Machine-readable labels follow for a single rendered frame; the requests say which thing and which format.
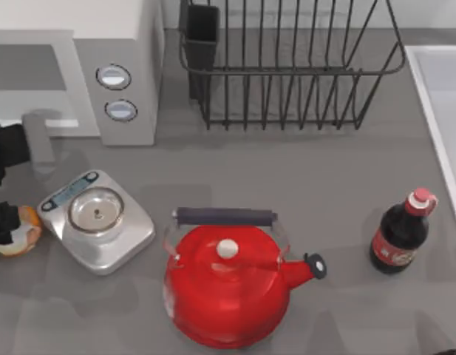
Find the orange and white round food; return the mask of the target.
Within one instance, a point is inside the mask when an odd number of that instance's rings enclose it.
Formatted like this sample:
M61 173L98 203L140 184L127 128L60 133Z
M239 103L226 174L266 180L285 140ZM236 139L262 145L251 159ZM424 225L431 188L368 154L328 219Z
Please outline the orange and white round food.
M14 257L32 250L42 235L42 223L37 212L30 206L19 206L18 216L21 225L10 232L12 243L0 245L0 254Z

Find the pale microwave door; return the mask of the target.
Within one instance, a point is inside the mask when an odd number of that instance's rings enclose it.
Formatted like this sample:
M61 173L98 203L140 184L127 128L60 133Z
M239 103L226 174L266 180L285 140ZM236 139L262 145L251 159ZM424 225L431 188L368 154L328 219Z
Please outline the pale microwave door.
M40 121L54 137L97 137L68 30L0 30L0 124Z

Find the silver kitchen scale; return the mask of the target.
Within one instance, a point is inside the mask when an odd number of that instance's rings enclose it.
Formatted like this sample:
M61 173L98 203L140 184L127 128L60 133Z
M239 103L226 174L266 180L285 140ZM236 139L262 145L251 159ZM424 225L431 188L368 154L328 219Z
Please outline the silver kitchen scale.
M80 174L45 197L37 212L64 248L97 275L111 274L155 237L146 210L102 170Z

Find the round grey microwave knob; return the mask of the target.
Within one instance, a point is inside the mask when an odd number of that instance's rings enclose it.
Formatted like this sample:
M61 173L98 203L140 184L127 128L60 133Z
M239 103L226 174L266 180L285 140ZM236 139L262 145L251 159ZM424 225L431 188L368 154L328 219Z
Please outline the round grey microwave knob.
M118 64L97 68L95 77L97 82L108 90L124 90L132 82L130 72Z
M129 122L138 115L137 107L129 100L120 99L104 106L106 115L113 121Z

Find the pale microwave oven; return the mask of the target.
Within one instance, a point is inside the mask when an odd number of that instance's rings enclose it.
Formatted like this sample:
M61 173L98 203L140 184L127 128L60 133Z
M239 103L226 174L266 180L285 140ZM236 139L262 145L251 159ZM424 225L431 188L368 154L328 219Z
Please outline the pale microwave oven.
M164 56L160 0L0 0L0 30L68 30L85 77L99 129L107 146L151 146L157 125ZM96 80L97 68L125 67L132 82L108 90ZM129 122L113 121L104 106L125 99L138 110ZM22 122L34 136L50 136L40 121Z

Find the black utensil holder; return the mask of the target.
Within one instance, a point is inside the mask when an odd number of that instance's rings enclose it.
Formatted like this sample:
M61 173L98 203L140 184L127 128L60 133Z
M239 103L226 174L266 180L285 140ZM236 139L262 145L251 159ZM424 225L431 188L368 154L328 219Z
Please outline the black utensil holder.
M219 43L220 9L180 0L179 31L187 60L189 97L204 99L204 81L213 70Z

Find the red kettle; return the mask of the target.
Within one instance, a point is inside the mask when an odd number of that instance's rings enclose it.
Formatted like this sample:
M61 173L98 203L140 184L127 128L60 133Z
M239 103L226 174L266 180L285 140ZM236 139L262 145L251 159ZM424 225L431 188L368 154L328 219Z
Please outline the red kettle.
M179 207L164 236L166 313L193 341L237 349L270 335L290 292L327 275L319 254L288 261L289 242L271 210Z

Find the dark red-capped soda bottle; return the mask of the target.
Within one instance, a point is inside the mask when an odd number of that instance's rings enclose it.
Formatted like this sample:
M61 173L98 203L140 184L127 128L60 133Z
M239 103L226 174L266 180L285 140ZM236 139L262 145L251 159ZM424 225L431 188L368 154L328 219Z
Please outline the dark red-capped soda bottle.
M369 250L377 270L397 274L413 262L429 235L429 216L437 204L434 194L418 187L383 213Z

